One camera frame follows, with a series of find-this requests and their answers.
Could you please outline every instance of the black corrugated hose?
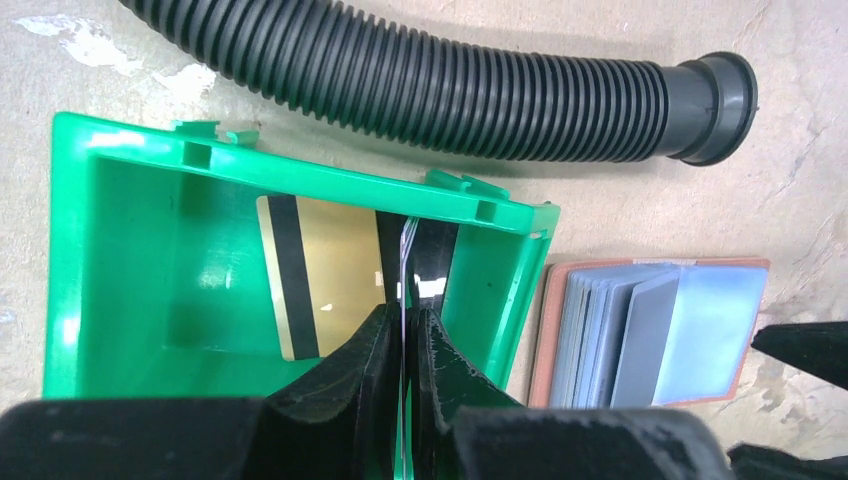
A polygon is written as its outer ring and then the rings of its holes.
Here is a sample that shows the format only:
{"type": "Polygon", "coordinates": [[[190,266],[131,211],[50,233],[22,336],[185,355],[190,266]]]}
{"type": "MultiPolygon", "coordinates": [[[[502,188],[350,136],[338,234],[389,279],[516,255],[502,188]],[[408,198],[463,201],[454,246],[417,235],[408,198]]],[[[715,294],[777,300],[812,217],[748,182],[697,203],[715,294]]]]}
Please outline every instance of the black corrugated hose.
{"type": "Polygon", "coordinates": [[[440,39],[329,0],[121,0],[199,61],[366,134],[513,160],[717,163],[757,108],[742,57],[677,67],[440,39]]]}

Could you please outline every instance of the floor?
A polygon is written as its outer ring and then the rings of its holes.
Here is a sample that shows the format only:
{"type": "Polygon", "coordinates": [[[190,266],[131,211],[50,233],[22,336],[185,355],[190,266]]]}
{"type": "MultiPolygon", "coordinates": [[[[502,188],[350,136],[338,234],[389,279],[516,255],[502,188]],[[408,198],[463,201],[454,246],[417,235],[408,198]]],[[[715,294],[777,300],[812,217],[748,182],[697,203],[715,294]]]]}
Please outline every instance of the floor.
{"type": "MultiPolygon", "coordinates": [[[[356,0],[366,11],[466,42],[673,64],[732,50],[753,64],[760,111],[726,162],[503,163],[340,130],[216,77],[116,0],[2,0],[0,407],[40,393],[47,280],[50,122],[59,110],[148,126],[222,119],[263,149],[392,177],[469,173],[563,214],[559,258],[762,255],[773,262],[760,325],[848,318],[848,2],[819,0],[356,0]]],[[[526,396],[527,322],[509,392],[526,396]]],[[[693,408],[725,446],[848,453],[848,392],[757,353],[737,397],[693,408]]]]}

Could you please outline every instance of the concrete floor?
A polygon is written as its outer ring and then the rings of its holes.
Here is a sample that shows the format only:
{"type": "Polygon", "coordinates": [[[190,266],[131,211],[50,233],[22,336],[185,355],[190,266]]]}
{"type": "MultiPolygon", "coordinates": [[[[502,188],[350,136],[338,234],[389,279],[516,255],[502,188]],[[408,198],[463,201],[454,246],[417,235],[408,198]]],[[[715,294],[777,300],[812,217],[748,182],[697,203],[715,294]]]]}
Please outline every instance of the concrete floor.
{"type": "MultiPolygon", "coordinates": [[[[521,51],[679,63],[716,50],[747,57],[760,82],[748,140],[706,169],[501,163],[395,145],[328,126],[216,78],[117,1],[2,1],[0,407],[41,388],[50,122],[72,110],[164,127],[175,118],[258,127],[263,149],[381,175],[469,173],[563,214],[564,258],[748,255],[773,269],[760,325],[848,318],[848,2],[820,0],[357,0],[366,11],[467,42],[521,51]]],[[[509,391],[526,395],[535,318],[509,391]]],[[[693,408],[725,446],[848,454],[848,393],[748,356],[735,400],[693,408]]]]}

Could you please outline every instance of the green container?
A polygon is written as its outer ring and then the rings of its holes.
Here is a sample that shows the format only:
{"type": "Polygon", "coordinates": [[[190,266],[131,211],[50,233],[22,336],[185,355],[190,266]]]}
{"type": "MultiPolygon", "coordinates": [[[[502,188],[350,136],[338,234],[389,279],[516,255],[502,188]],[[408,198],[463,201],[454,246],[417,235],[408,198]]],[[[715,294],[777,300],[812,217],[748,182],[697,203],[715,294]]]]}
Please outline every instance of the green container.
{"type": "Polygon", "coordinates": [[[288,193],[460,224],[443,321],[504,387],[559,208],[479,180],[424,184],[253,150],[216,122],[53,123],[44,396],[267,395],[317,363],[282,358],[256,198],[288,193]]]}

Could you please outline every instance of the green box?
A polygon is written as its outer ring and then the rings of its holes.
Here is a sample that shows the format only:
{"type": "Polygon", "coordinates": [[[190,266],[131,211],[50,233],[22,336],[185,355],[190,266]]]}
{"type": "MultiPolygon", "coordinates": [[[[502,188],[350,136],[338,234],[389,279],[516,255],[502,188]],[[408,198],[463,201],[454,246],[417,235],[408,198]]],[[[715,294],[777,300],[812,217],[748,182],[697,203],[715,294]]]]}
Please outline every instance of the green box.
{"type": "Polygon", "coordinates": [[[280,354],[256,212],[273,193],[458,223],[443,321],[506,385],[558,207],[262,153],[256,132],[225,143],[215,127],[56,115],[45,397],[267,395],[315,365],[280,354]]]}

